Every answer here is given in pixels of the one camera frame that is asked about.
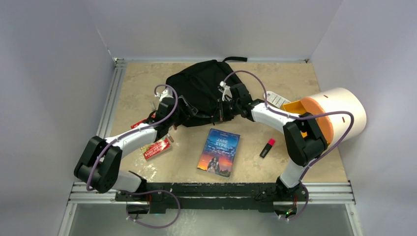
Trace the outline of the Jane Eyre blue book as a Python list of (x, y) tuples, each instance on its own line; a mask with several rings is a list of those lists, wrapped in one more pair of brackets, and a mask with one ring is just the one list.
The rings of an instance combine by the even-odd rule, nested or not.
[(240, 135), (210, 129), (197, 169), (229, 178), (238, 149)]

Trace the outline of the black student backpack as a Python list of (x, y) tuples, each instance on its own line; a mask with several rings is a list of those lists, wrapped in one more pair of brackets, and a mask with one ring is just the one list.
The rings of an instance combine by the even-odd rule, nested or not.
[(170, 76), (166, 84), (175, 89), (178, 96), (184, 96), (189, 103), (196, 107), (198, 122), (180, 122), (178, 119), (174, 123), (178, 126), (195, 127), (206, 124), (213, 124), (213, 114), (216, 109), (218, 99), (222, 99), (222, 92), (218, 87), (221, 81), (228, 86), (242, 83), (241, 79), (233, 74), (228, 61), (246, 62), (244, 57), (227, 57), (223, 61), (215, 59), (196, 63), (184, 70)]

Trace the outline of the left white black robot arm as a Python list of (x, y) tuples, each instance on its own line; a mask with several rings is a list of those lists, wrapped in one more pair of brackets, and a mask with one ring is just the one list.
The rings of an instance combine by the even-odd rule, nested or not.
[(152, 144), (165, 136), (171, 126), (179, 126), (195, 116), (198, 109), (183, 96), (161, 99), (157, 110), (151, 112), (137, 127), (107, 139), (89, 139), (74, 176), (87, 184), (87, 190), (106, 193), (112, 188), (125, 190), (134, 201), (145, 198), (142, 179), (131, 172), (120, 171), (121, 160), (129, 153)]

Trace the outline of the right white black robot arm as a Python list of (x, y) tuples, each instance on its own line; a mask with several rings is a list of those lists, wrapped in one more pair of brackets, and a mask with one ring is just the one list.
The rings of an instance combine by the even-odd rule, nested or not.
[(270, 109), (264, 100), (253, 100), (242, 83), (228, 86), (220, 82), (218, 89), (222, 92), (222, 103), (228, 112), (252, 122), (266, 124), (284, 135), (290, 161), (277, 178), (275, 191), (280, 199), (290, 199), (299, 187), (308, 164), (328, 148), (316, 119), (310, 113), (297, 115)]

